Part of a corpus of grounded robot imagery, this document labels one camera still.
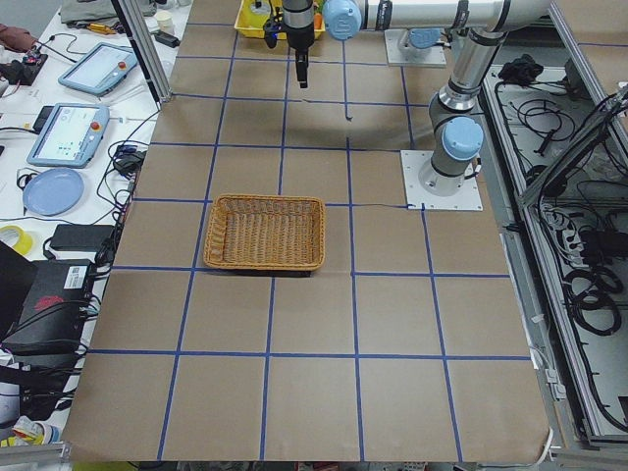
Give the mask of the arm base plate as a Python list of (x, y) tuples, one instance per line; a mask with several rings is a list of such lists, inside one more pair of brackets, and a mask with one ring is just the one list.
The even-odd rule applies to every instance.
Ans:
[(462, 176), (444, 177), (432, 167), (430, 150), (401, 150), (406, 206), (410, 210), (482, 211), (483, 203), (468, 163)]
[(441, 46), (419, 50), (407, 44), (409, 29), (385, 31), (388, 64), (398, 67), (440, 68), (446, 66), (444, 48)]

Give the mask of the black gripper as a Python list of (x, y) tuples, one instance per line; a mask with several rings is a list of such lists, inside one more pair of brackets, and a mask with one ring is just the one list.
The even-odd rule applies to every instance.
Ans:
[(314, 43), (312, 0), (283, 1), (283, 30), (294, 50), (296, 77), (301, 88), (308, 87), (309, 48)]

